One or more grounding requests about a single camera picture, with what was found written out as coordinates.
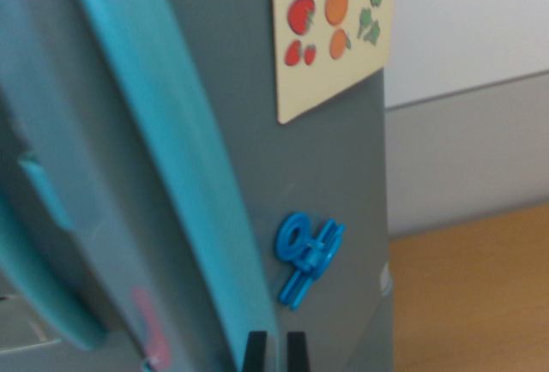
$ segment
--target orange fruit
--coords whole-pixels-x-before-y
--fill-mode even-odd
[[[345,19],[349,0],[326,0],[324,12],[326,20],[332,26],[339,25]]]
[[[338,29],[332,35],[332,39],[329,41],[329,55],[333,59],[339,59],[345,48],[348,48],[347,35],[343,29]]]

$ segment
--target white wall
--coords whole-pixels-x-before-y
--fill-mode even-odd
[[[386,120],[393,237],[549,201],[549,74],[397,108]]]
[[[388,107],[549,69],[549,0],[395,0]]]

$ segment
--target blue magnet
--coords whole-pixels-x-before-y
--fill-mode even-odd
[[[322,276],[341,245],[345,225],[330,219],[320,234],[311,236],[311,222],[304,213],[295,213],[284,222],[276,238],[279,259],[297,268],[280,295],[284,305],[296,309],[313,281]]]

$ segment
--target strawberry picture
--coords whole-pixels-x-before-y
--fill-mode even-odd
[[[308,45],[305,48],[305,54],[303,56],[305,63],[307,65],[311,65],[312,62],[315,60],[316,55],[317,55],[317,47],[314,45]]]
[[[294,40],[286,51],[284,63],[288,66],[294,66],[301,60],[301,41]]]
[[[294,0],[288,10],[288,25],[297,35],[305,35],[315,14],[314,0]]]

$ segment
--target teal plastic trim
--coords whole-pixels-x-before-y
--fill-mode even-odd
[[[248,332],[278,338],[220,131],[168,0],[82,0],[206,280],[238,369]]]
[[[33,185],[34,190],[56,225],[66,231],[73,231],[69,215],[65,211],[53,185],[51,185],[50,178],[45,173],[42,165],[36,160],[34,153],[24,153],[19,157],[17,163],[24,170],[28,180]]]
[[[2,194],[0,267],[36,311],[69,342],[83,350],[92,350],[103,341],[106,336],[103,327],[50,272]]]

